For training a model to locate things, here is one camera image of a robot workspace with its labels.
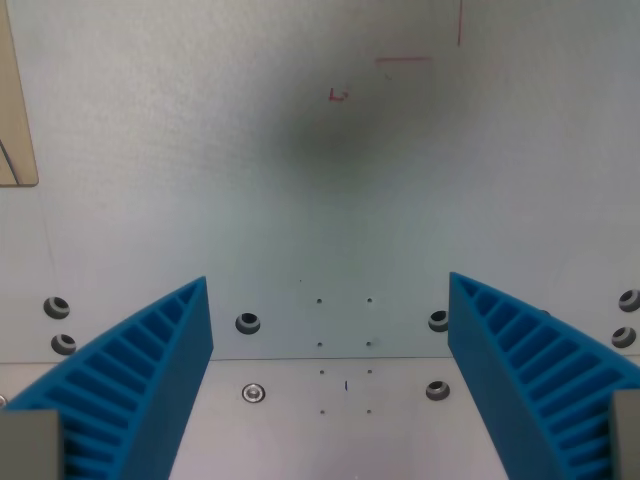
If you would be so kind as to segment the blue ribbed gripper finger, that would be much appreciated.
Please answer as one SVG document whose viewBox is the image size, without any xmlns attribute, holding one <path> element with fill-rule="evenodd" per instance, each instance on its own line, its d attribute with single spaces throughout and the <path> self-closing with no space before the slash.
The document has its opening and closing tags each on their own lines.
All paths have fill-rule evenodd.
<svg viewBox="0 0 640 480">
<path fill-rule="evenodd" d="M 5 409 L 58 412 L 69 479 L 167 479 L 212 352 L 200 277 L 96 337 Z"/>
<path fill-rule="evenodd" d="M 459 273 L 448 346 L 511 479 L 611 479 L 609 406 L 639 368 L 563 321 Z"/>
</svg>

